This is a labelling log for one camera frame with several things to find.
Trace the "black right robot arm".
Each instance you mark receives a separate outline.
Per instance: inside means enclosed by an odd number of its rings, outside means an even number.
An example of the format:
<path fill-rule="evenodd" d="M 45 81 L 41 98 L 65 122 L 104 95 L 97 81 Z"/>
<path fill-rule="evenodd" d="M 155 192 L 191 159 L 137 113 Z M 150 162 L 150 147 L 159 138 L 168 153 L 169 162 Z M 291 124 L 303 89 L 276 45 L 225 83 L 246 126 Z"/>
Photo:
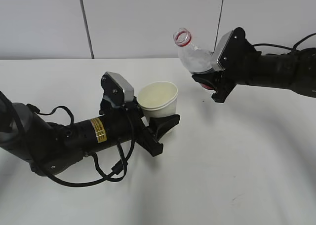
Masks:
<path fill-rule="evenodd" d="M 298 50 L 295 44 L 286 54 L 267 54 L 256 50 L 241 27 L 226 33 L 211 61 L 212 70 L 192 75 L 202 87 L 214 90 L 211 98 L 224 103 L 237 85 L 291 90 L 316 96 L 316 50 Z"/>

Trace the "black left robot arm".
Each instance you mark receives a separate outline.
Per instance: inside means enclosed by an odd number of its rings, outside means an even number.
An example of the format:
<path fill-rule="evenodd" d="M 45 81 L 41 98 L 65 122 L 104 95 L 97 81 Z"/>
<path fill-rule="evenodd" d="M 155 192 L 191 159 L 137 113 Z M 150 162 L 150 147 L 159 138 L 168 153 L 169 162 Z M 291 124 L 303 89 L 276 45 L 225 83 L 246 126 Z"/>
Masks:
<path fill-rule="evenodd" d="M 55 176 L 86 156 L 117 147 L 120 159 L 108 175 L 111 180 L 127 171 L 135 145 L 151 156 L 160 155 L 161 137 L 180 122 L 180 116 L 172 113 L 152 117 L 145 125 L 136 100 L 115 104 L 108 96 L 103 97 L 99 115 L 92 119 L 74 122 L 74 115 L 68 112 L 71 121 L 62 125 L 46 122 L 42 116 L 36 106 L 13 103 L 1 95 L 0 147 L 27 162 L 39 176 Z"/>

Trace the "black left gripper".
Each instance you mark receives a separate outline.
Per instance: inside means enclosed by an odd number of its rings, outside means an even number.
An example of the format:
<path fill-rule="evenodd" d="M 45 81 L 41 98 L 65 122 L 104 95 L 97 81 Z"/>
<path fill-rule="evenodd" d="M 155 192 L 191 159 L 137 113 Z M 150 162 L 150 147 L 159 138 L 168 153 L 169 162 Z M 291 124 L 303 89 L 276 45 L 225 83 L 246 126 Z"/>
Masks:
<path fill-rule="evenodd" d="M 104 96 L 99 114 L 107 137 L 102 143 L 102 148 L 112 147 L 117 141 L 124 143 L 134 140 L 153 157 L 163 151 L 163 144 L 159 143 L 159 140 L 180 122 L 178 114 L 150 117 L 149 126 L 146 127 L 142 121 L 144 114 L 136 97 L 118 107 Z"/>

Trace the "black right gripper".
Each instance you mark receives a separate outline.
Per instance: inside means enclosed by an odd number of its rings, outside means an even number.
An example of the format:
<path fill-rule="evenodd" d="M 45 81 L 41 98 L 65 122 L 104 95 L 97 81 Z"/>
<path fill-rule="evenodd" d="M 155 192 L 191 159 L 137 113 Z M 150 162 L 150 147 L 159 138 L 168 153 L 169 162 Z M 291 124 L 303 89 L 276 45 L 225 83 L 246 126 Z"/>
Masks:
<path fill-rule="evenodd" d="M 193 74 L 192 78 L 206 90 L 214 90 L 212 99 L 224 103 L 236 85 L 262 86 L 258 81 L 258 62 L 262 52 L 249 43 L 245 30 L 237 27 L 224 50 L 220 63 L 223 71 Z"/>

